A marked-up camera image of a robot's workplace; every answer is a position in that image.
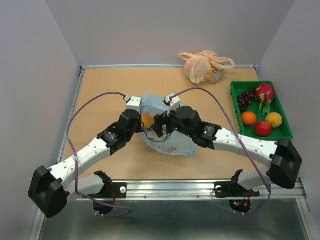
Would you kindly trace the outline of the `peach coloured round fruit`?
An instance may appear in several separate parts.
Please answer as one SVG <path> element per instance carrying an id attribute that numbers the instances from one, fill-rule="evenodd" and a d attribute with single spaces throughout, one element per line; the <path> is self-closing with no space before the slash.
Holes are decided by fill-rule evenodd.
<path id="1" fill-rule="evenodd" d="M 141 115 L 141 122 L 143 123 L 144 129 L 150 129 L 151 126 L 154 124 L 155 120 L 151 115 L 148 115 L 147 113 L 143 113 Z"/>

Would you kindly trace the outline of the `blue printed plastic bag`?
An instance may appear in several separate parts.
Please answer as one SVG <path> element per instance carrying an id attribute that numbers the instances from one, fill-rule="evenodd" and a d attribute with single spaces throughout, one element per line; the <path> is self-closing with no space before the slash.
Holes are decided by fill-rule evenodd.
<path id="1" fill-rule="evenodd" d="M 152 94 L 145 94 L 141 97 L 140 107 L 141 115 L 146 113 L 152 117 L 168 110 L 164 98 Z M 151 128 L 143 128 L 139 136 L 151 149 L 162 154 L 191 157 L 197 149 L 192 139 L 177 131 L 170 134 L 164 133 L 162 137 L 158 137 Z"/>

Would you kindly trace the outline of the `dark red grape bunch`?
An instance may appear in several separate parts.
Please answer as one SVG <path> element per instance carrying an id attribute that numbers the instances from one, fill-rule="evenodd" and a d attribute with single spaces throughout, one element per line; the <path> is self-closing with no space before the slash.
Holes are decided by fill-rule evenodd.
<path id="1" fill-rule="evenodd" d="M 241 112 L 246 112 L 248 107 L 252 104 L 256 97 L 256 89 L 250 88 L 245 90 L 242 94 L 237 97 L 238 107 Z"/>

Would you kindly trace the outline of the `orange round fruit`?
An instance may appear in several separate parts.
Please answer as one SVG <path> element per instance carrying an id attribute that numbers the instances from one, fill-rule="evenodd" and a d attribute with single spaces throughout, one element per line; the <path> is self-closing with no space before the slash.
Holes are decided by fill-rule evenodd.
<path id="1" fill-rule="evenodd" d="M 241 116 L 242 122 L 245 126 L 255 125 L 257 122 L 257 116 L 254 112 L 246 111 Z"/>

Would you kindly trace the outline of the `red round fruit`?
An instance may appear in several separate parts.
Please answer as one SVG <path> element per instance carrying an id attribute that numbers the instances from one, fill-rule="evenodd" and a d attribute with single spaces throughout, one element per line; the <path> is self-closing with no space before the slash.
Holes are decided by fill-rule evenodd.
<path id="1" fill-rule="evenodd" d="M 272 125 L 267 121 L 260 121 L 254 127 L 254 133 L 259 137 L 268 137 L 272 132 Z"/>

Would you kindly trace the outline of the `red green dragon fruit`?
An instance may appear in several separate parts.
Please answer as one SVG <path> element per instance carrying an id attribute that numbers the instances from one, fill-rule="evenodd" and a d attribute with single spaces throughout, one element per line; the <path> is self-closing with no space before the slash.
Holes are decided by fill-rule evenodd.
<path id="1" fill-rule="evenodd" d="M 271 104 L 276 97 L 276 91 L 268 83 L 261 83 L 255 91 L 255 98 L 259 102 L 259 111 L 263 114 L 271 113 Z"/>

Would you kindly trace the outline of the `yellow round fruit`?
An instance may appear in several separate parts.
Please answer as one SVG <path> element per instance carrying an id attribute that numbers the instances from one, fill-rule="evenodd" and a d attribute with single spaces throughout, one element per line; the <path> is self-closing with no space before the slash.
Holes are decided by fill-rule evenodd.
<path id="1" fill-rule="evenodd" d="M 266 116 L 265 121 L 273 128 L 279 128 L 283 124 L 283 117 L 277 112 L 271 112 Z"/>

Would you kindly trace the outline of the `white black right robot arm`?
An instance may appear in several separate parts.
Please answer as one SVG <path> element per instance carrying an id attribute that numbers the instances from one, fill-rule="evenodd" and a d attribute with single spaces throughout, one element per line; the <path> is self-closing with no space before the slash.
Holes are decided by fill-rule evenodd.
<path id="1" fill-rule="evenodd" d="M 271 184 L 283 189 L 296 185 L 303 161 L 291 140 L 266 141 L 240 135 L 202 121 L 190 106 L 155 115 L 151 128 L 158 137 L 179 132 L 199 147 L 248 157 L 253 169 L 238 170 L 231 179 L 230 189 L 235 195 L 259 186 L 270 190 Z"/>

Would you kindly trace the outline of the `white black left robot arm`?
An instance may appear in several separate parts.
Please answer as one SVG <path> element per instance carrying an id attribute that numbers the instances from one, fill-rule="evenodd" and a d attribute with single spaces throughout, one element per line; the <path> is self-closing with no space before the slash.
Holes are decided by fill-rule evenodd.
<path id="1" fill-rule="evenodd" d="M 134 134 L 142 130 L 141 123 L 140 111 L 126 109 L 118 121 L 68 159 L 49 168 L 38 167 L 33 173 L 28 197 L 47 218 L 52 218 L 78 197 L 108 196 L 112 181 L 104 172 L 97 171 L 80 180 L 79 171 L 86 171 L 124 148 Z"/>

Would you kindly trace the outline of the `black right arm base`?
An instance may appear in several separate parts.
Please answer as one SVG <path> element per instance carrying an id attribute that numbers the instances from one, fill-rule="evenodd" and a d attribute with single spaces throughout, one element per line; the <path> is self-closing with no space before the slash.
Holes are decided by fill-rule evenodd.
<path id="1" fill-rule="evenodd" d="M 211 195 L 218 199 L 230 198 L 229 206 L 231 210 L 245 215 L 251 209 L 251 198 L 259 197 L 260 192 L 259 190 L 246 190 L 231 181 L 218 181 L 214 183 Z"/>

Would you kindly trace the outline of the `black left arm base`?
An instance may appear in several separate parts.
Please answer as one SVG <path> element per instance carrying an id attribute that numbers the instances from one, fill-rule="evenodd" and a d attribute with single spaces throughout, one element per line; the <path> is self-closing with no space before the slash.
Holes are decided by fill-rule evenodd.
<path id="1" fill-rule="evenodd" d="M 107 199 L 103 203 L 108 205 L 115 205 L 117 199 L 125 199 L 127 197 L 127 183 L 126 182 L 114 182 L 106 184 L 99 193 L 91 195 L 94 199 Z M 116 213 L 114 207 L 104 206 L 93 202 L 93 210 L 109 216 L 110 213 Z"/>

